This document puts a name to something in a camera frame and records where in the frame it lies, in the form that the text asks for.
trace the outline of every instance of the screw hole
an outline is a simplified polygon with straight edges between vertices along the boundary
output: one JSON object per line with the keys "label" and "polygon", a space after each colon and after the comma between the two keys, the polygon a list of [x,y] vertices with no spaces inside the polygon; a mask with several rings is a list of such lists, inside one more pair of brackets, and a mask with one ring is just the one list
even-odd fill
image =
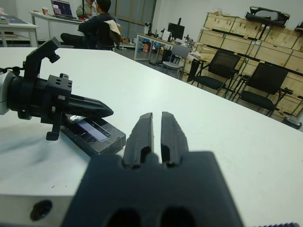
{"label": "screw hole", "polygon": [[33,210],[30,213],[30,219],[32,221],[38,221],[44,219],[51,211],[53,204],[50,200],[43,200],[36,203],[33,206]]}

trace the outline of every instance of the desk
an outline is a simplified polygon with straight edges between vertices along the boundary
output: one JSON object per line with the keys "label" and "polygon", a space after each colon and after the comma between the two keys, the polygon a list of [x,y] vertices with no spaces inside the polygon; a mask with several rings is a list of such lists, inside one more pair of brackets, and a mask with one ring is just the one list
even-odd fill
{"label": "desk", "polygon": [[[3,48],[2,67],[22,64],[31,51]],[[303,133],[115,52],[56,53],[60,60],[55,64],[43,60],[40,77],[68,74],[72,93],[111,107],[115,113],[105,120],[127,137],[140,115],[153,112],[158,155],[162,111],[174,114],[189,150],[215,153],[245,226],[292,221],[303,226]],[[62,133],[58,141],[46,141],[50,129],[35,117],[20,120],[16,112],[0,116],[0,201],[4,195],[75,194],[89,158]],[[0,222],[12,215],[17,221],[20,211],[12,212],[14,204],[21,207],[13,200],[0,202]]]}
{"label": "desk", "polygon": [[46,20],[48,23],[48,33],[49,37],[53,37],[53,26],[52,23],[57,22],[57,23],[64,23],[64,24],[71,24],[71,25],[79,25],[82,22],[80,21],[73,21],[73,20],[64,20],[64,19],[59,19],[56,17],[52,17],[49,15],[43,15],[42,13],[35,13],[35,12],[29,12],[32,16],[32,23],[35,25],[36,24],[36,18],[40,18],[42,20]]}
{"label": "desk", "polygon": [[[144,39],[149,39],[151,41],[151,49],[150,49],[150,53],[148,55],[148,58],[137,58],[137,53],[138,53],[138,44],[139,44],[139,38],[144,38]],[[144,35],[144,34],[141,34],[141,33],[137,33],[137,42],[136,42],[136,47],[135,47],[135,51],[134,51],[134,60],[135,61],[150,61],[151,60],[151,55],[152,55],[152,47],[153,47],[153,43],[154,42],[158,42],[160,44],[164,44],[164,45],[167,45],[169,46],[169,49],[171,49],[175,44],[174,43],[171,43],[171,42],[167,42],[167,41],[164,41],[164,40],[161,40],[161,39],[158,39],[158,38],[155,38],[155,37],[150,37],[148,35]],[[157,51],[157,58],[156,58],[156,61],[158,60],[158,56],[159,56],[159,49]]]}
{"label": "desk", "polygon": [[32,25],[30,23],[27,24],[9,23],[8,25],[0,24],[0,32],[2,36],[3,46],[4,47],[8,46],[6,43],[4,32],[28,32],[31,47],[37,47],[38,46],[37,28],[39,27],[36,25]]}

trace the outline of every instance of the white wall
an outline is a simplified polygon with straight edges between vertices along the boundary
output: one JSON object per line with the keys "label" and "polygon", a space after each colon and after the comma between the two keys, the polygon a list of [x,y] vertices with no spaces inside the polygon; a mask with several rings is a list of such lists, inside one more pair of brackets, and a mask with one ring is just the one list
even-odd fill
{"label": "white wall", "polygon": [[287,28],[294,29],[303,20],[303,0],[157,0],[153,20],[153,32],[168,29],[168,23],[182,18],[184,36],[189,34],[196,41],[206,19],[207,12],[222,9],[232,16],[243,17],[250,6],[274,9],[290,14]]}
{"label": "white wall", "polygon": [[4,8],[9,15],[17,14],[17,7],[15,0],[0,0],[0,8]]}
{"label": "white wall", "polygon": [[[74,17],[77,17],[76,10],[77,7],[82,3],[82,0],[65,0],[65,1],[68,1],[71,4],[72,14]],[[0,0],[0,7],[2,7],[2,5],[4,6],[5,11],[8,14],[14,15],[19,19],[22,19],[28,23],[32,23],[31,16],[28,13],[30,11],[33,10],[42,11],[42,7],[47,7],[49,13],[53,14],[51,0]],[[48,23],[45,20],[36,18],[36,25],[39,26],[39,28],[37,29],[38,40],[45,41],[49,39]],[[67,25],[64,23],[55,23],[53,26],[53,33],[54,36],[60,41],[62,41],[60,38],[60,35],[62,33],[81,35],[81,33],[78,32],[77,25],[70,25],[70,24]],[[18,35],[28,37],[27,33],[18,33]],[[18,40],[28,40],[28,39],[19,37]]]}

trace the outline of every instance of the laptop screen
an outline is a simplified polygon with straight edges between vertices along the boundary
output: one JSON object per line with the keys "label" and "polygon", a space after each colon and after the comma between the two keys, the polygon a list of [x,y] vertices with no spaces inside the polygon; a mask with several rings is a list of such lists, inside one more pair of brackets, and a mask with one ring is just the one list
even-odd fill
{"label": "laptop screen", "polygon": [[61,0],[51,0],[55,15],[72,17],[71,6],[68,2]]}

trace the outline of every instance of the chair leg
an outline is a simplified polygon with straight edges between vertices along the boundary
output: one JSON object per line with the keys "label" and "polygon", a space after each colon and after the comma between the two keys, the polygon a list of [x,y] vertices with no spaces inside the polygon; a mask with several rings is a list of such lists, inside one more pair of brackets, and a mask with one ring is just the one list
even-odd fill
{"label": "chair leg", "polygon": [[271,117],[274,113],[274,110],[270,110],[267,112],[266,116]]}
{"label": "chair leg", "polygon": [[179,79],[179,71],[180,71],[180,70],[177,70],[177,75],[176,75],[176,78],[177,78],[177,79]]}

